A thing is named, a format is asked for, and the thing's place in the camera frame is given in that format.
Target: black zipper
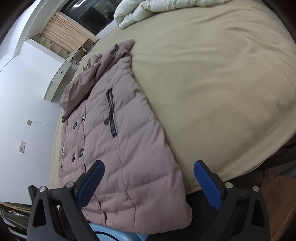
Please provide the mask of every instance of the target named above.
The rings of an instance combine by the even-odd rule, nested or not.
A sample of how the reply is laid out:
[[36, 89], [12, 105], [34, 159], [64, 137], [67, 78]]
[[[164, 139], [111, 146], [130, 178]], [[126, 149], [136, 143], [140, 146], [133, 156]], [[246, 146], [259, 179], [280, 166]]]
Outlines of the black zipper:
[[113, 100], [113, 93], [112, 89], [107, 90], [106, 92], [107, 101], [109, 104], [109, 117], [104, 121], [104, 124], [110, 124], [111, 134], [113, 137], [117, 136], [115, 123], [114, 123], [114, 100]]
[[64, 145], [62, 146], [62, 152], [63, 152], [63, 154], [62, 154], [62, 161], [61, 161], [61, 171], [62, 171], [62, 173], [63, 173], [63, 155], [64, 155]]

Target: quilted fabric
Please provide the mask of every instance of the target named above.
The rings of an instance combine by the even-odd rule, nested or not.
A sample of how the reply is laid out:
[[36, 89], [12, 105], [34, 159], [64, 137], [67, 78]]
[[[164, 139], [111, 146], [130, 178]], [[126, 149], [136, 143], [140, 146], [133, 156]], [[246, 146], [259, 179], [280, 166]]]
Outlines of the quilted fabric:
[[192, 211], [163, 129], [133, 78], [133, 44], [125, 41], [91, 57], [65, 89], [59, 181], [76, 181], [102, 160], [105, 175], [83, 208], [86, 219], [155, 234], [185, 228]]
[[140, 22], [159, 12], [188, 7], [211, 7], [230, 0], [122, 0], [114, 13], [114, 20], [121, 29]]

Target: wooden shelf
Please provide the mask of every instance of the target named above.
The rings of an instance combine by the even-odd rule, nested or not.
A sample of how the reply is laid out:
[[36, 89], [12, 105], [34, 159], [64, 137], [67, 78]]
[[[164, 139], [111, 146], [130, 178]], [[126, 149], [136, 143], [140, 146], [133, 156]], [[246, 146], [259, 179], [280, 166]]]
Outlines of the wooden shelf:
[[51, 40], [47, 39], [46, 37], [42, 36], [41, 34], [37, 34], [31, 38], [35, 42], [41, 44], [45, 48], [49, 49], [50, 51], [54, 52], [55, 54], [59, 55], [63, 59], [67, 59], [70, 56], [70, 52], [63, 49], [61, 46], [57, 45], [56, 43], [52, 42]]

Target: zipper pull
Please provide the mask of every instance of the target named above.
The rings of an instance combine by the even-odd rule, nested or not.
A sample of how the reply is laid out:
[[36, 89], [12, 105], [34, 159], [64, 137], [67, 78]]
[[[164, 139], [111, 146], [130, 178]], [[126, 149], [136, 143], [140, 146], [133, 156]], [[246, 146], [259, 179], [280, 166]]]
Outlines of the zipper pull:
[[104, 121], [104, 124], [107, 125], [109, 123], [109, 117]]

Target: mattress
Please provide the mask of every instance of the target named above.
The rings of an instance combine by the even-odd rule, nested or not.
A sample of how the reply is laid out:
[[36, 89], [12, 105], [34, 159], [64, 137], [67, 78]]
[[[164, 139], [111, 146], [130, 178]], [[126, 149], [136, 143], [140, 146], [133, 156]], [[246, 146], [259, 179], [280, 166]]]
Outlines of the mattress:
[[62, 116], [61, 110], [59, 119], [57, 121], [56, 133], [54, 135], [54, 144], [52, 147], [52, 164], [50, 169], [50, 188], [59, 188], [59, 150], [61, 147], [61, 134], [62, 134]]
[[258, 167], [295, 134], [296, 45], [261, 2], [180, 9], [116, 28], [79, 68], [127, 39], [136, 40], [134, 77], [163, 126], [187, 194], [200, 190], [196, 160], [230, 180]]

